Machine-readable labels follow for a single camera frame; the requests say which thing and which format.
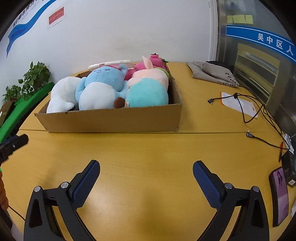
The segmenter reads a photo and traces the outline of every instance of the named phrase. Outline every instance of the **blue stripe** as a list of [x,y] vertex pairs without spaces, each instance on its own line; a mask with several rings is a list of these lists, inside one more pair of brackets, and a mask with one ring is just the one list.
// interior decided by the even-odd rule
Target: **blue stripe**
[[276,33],[248,26],[227,26],[227,36],[267,47],[296,64],[296,48],[290,39]]
[[39,9],[39,11],[32,17],[32,19],[29,22],[27,22],[25,24],[18,24],[11,30],[10,34],[8,35],[9,44],[6,49],[6,53],[7,53],[6,57],[8,56],[8,53],[11,49],[13,42],[15,40],[17,40],[19,37],[23,36],[25,33],[27,33],[33,27],[33,25],[36,23],[36,21],[41,16],[41,14],[55,1],[56,0],[48,1],[46,4],[44,4]]

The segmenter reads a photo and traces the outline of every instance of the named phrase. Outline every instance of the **green object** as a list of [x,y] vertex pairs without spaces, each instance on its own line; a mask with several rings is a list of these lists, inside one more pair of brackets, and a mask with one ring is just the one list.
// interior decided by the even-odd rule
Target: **green object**
[[165,69],[160,68],[160,67],[156,67],[156,69],[162,70],[166,74],[167,78],[170,79],[170,75],[168,74],[168,72]]
[[22,86],[22,98],[27,100],[35,92],[40,90],[43,86],[48,84],[50,77],[50,72],[44,63],[38,62],[33,65],[31,62],[30,69],[24,74],[24,79],[19,79],[20,84],[24,83]]
[[3,101],[10,100],[10,99],[19,100],[19,98],[21,97],[20,91],[21,91],[20,86],[13,85],[11,87],[11,89],[8,88],[8,86],[7,86],[6,87],[6,94],[3,95],[3,96],[5,96]]
[[23,98],[19,99],[15,103],[15,108],[9,117],[5,120],[2,127],[0,128],[0,143],[2,143],[9,134],[12,132],[17,123],[21,118],[40,100],[48,95],[48,93],[53,88],[54,83],[48,83],[39,91],[34,93],[29,99],[25,100]]

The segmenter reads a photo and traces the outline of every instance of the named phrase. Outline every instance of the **light blue plush toy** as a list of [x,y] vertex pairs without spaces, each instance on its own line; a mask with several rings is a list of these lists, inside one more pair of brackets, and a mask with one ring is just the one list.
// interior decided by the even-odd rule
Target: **light blue plush toy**
[[124,81],[128,69],[121,64],[118,68],[102,66],[83,77],[77,86],[75,98],[79,110],[113,108],[114,101],[126,98],[127,81]]
[[142,78],[128,90],[126,100],[117,98],[115,108],[147,107],[168,104],[168,93],[162,84],[151,78]]

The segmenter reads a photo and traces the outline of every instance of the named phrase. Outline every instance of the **smartphone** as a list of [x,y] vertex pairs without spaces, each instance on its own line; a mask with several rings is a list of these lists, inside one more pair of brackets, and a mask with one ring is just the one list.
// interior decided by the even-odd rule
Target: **smartphone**
[[135,65],[133,64],[133,62],[131,60],[117,60],[117,61],[111,61],[111,62],[106,62],[106,63],[90,65],[88,67],[88,70],[93,71],[93,70],[95,70],[95,69],[97,69],[97,68],[99,68],[101,66],[104,66],[104,65],[117,67],[120,64],[125,64],[128,69],[134,69],[135,68]]
[[274,170],[269,176],[273,203],[273,227],[279,226],[289,214],[288,188],[282,167]]

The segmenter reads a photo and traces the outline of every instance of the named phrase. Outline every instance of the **black clamp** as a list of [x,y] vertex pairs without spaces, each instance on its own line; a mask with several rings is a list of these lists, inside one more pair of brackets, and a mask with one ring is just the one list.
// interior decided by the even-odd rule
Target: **black clamp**
[[[8,160],[8,157],[17,149],[26,145],[29,138],[26,134],[14,136],[0,144],[0,167],[1,164]],[[0,207],[0,237],[4,241],[15,241],[11,235],[12,221],[8,212]]]
[[24,241],[64,241],[53,206],[57,206],[73,240],[95,241],[77,208],[82,207],[100,174],[100,164],[91,160],[83,172],[70,183],[43,190],[37,186],[32,193],[24,229]]
[[238,206],[241,206],[241,209],[228,240],[269,241],[267,213],[257,186],[247,190],[235,188],[231,183],[223,183],[202,161],[194,163],[193,175],[210,206],[217,209],[198,241],[220,240],[234,208]]

